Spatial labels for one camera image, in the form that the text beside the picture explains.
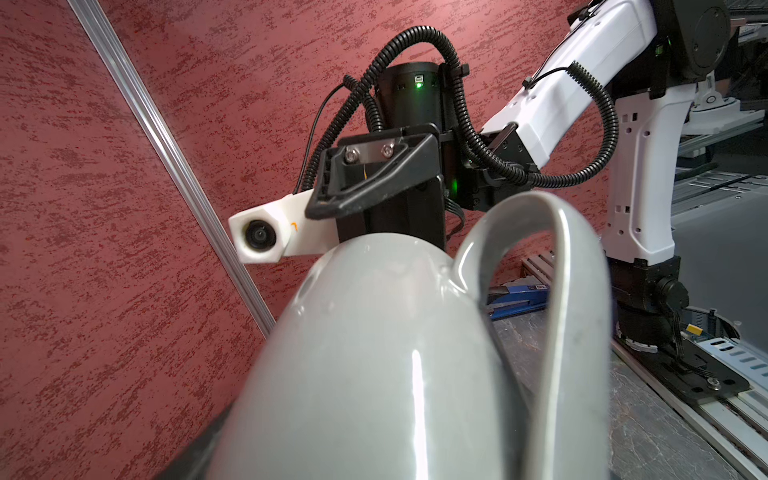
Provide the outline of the white mug grey handle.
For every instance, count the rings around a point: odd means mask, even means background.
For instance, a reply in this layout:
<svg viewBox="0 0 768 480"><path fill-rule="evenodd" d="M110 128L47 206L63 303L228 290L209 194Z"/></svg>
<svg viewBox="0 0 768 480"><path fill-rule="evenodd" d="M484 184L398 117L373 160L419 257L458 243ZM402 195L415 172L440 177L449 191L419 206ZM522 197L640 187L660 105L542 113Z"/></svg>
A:
<svg viewBox="0 0 768 480"><path fill-rule="evenodd" d="M537 393L526 401L486 310L494 271L541 231L555 278ZM607 261L547 192L510 197L455 256L369 234L322 256L227 417L210 479L606 479Z"/></svg>

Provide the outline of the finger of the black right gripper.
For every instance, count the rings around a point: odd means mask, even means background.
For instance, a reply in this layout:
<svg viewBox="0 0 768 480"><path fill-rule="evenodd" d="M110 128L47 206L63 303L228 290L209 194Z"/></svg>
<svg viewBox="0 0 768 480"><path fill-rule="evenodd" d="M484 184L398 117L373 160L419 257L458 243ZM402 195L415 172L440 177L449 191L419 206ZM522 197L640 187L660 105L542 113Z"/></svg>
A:
<svg viewBox="0 0 768 480"><path fill-rule="evenodd" d="M439 141L432 134L329 148L320 155L305 216L325 220L361 213L440 173Z"/></svg>

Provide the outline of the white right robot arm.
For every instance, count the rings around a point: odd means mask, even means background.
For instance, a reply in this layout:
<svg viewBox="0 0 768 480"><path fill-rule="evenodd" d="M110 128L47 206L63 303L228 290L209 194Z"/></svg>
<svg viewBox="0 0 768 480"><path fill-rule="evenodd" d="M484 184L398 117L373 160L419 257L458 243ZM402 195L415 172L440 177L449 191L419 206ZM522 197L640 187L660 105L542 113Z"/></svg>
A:
<svg viewBox="0 0 768 480"><path fill-rule="evenodd" d="M611 269L620 337L633 349L680 347L688 293L671 227L675 165L697 85L722 61L731 18L722 1L593 1L569 18L568 35L508 104L476 129L466 104L467 66L448 37L420 25L392 38L352 88L297 187L315 194L310 216L343 196L330 186L326 158L372 89L398 70L397 57L427 43L442 56L450 125L470 165L517 187L564 189L611 172L602 242ZM563 175L546 175L554 148L594 103L603 124L596 158Z"/></svg>

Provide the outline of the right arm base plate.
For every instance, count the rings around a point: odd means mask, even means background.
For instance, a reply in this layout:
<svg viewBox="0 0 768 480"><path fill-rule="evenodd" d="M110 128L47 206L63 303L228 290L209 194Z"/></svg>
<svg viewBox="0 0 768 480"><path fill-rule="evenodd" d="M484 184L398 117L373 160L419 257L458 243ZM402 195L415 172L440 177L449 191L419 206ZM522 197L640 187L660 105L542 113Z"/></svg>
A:
<svg viewBox="0 0 768 480"><path fill-rule="evenodd" d="M674 348L651 352L633 348L628 340L619 339L618 344L652 378L690 406L727 400L751 388L746 378L689 340L682 341L680 358Z"/></svg>

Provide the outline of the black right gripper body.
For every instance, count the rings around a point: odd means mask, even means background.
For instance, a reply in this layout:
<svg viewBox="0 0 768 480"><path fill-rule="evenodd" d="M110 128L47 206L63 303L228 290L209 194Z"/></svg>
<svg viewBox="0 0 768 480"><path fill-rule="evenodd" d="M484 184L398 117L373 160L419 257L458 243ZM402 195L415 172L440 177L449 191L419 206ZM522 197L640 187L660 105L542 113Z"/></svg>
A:
<svg viewBox="0 0 768 480"><path fill-rule="evenodd" d="M523 192L463 151L444 64L387 68L374 87L384 130L340 141L332 153L332 195L352 191L357 212L337 219L340 241L398 233L440 249L451 237L445 216L488 211Z"/></svg>

